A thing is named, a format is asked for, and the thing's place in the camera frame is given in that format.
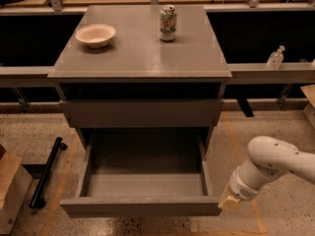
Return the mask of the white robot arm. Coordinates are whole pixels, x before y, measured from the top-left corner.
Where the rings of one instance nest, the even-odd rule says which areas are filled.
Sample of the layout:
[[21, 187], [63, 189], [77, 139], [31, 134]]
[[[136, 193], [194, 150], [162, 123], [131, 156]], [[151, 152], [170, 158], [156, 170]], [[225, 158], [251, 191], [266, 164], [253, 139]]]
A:
[[272, 137], [258, 136], [247, 147], [248, 157], [230, 175], [219, 208], [231, 211], [252, 201], [268, 183], [287, 173], [315, 183], [315, 154]]

